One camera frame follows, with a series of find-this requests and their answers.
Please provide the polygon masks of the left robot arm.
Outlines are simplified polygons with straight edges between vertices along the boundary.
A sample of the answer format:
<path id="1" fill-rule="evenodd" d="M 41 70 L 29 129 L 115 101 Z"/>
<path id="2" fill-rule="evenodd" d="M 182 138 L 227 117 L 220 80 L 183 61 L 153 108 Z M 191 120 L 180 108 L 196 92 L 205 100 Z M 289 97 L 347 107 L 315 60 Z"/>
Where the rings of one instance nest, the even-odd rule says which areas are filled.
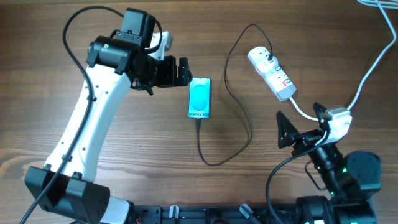
<path id="1" fill-rule="evenodd" d="M 85 81 L 67 128 L 44 166 L 25 175 L 33 207 L 74 223 L 140 222 L 132 202 L 113 197 L 95 178 L 104 139 L 129 90 L 151 93 L 192 80 L 187 58 L 165 55 L 172 39 L 154 32 L 158 27 L 154 16 L 129 8 L 120 29 L 89 45 Z"/>

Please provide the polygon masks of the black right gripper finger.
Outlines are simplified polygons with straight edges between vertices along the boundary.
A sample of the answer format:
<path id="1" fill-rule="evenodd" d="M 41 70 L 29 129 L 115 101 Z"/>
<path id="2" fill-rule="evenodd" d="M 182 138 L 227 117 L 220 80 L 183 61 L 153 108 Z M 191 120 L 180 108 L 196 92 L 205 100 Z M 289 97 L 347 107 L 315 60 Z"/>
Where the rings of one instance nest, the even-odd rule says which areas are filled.
<path id="1" fill-rule="evenodd" d="M 283 112 L 278 111 L 276 114 L 277 125 L 278 125 L 278 147 L 279 149 L 291 146 L 294 144 L 298 137 L 299 131 L 295 126 L 289 121 L 289 119 L 283 114 Z"/>
<path id="2" fill-rule="evenodd" d="M 329 122 L 330 119 L 329 119 L 329 116 L 328 116 L 328 113 L 327 113 L 327 109 L 323 105 L 319 104 L 318 102 L 315 102 L 313 104 L 313 110 L 314 110 L 315 115 L 317 117 L 317 121 L 320 124 L 324 124 L 324 123 Z"/>

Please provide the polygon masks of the smartphone with cyan screen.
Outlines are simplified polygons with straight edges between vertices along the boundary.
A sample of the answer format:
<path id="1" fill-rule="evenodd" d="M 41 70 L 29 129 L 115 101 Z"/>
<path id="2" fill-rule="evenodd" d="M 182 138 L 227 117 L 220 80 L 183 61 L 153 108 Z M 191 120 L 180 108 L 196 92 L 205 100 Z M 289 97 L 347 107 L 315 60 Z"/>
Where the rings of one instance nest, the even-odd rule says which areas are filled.
<path id="1" fill-rule="evenodd" d="M 210 117 L 211 79 L 193 78 L 189 86 L 188 117 L 208 119 Z"/>

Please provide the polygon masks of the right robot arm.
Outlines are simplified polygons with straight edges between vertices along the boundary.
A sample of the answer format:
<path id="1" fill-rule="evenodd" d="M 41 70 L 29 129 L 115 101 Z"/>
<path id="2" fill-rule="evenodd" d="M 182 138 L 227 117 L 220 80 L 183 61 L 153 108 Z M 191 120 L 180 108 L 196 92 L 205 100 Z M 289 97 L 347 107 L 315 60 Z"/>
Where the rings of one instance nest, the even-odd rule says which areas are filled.
<path id="1" fill-rule="evenodd" d="M 366 151 L 344 156 L 337 148 L 353 120 L 349 109 L 327 109 L 319 103 L 313 109 L 319 127 L 304 133 L 277 112 L 278 147 L 291 146 L 292 159 L 308 156 L 330 198 L 299 197 L 291 211 L 279 210 L 278 215 L 285 223 L 376 223 L 370 199 L 381 189 L 380 158 Z"/>

